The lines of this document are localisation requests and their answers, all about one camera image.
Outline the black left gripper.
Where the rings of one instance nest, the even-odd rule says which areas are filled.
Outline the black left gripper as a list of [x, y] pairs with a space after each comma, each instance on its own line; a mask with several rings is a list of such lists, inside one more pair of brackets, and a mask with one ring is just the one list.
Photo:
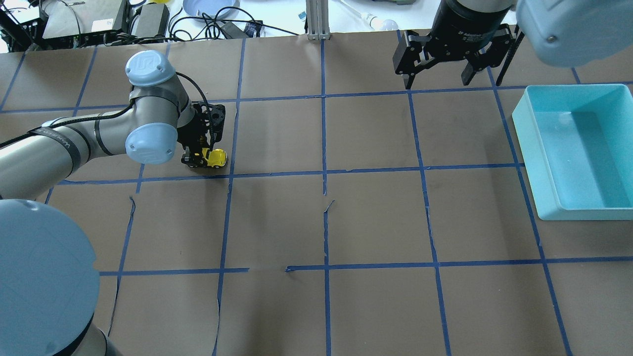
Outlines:
[[223, 104], [193, 102], [192, 119], [177, 129], [177, 142], [184, 148], [181, 163], [188, 167], [204, 167], [203, 148], [212, 151], [223, 137], [226, 107]]

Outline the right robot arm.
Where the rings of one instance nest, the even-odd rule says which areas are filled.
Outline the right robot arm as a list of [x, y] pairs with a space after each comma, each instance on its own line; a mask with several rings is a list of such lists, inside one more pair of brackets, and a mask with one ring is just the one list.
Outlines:
[[496, 85], [524, 39], [551, 67], [581, 67], [632, 45], [630, 0], [442, 0], [432, 28], [405, 30], [393, 55], [406, 89], [439, 63], [466, 61], [468, 86], [486, 68], [500, 68]]

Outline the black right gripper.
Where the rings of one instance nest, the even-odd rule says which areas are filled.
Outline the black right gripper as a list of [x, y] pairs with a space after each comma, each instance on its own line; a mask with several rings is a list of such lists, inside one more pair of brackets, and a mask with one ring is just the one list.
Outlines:
[[402, 30], [393, 55], [394, 73], [403, 75], [406, 89], [417, 74], [439, 63], [466, 60], [464, 86], [486, 68], [499, 67], [515, 42], [503, 22], [513, 0], [442, 0], [425, 35]]

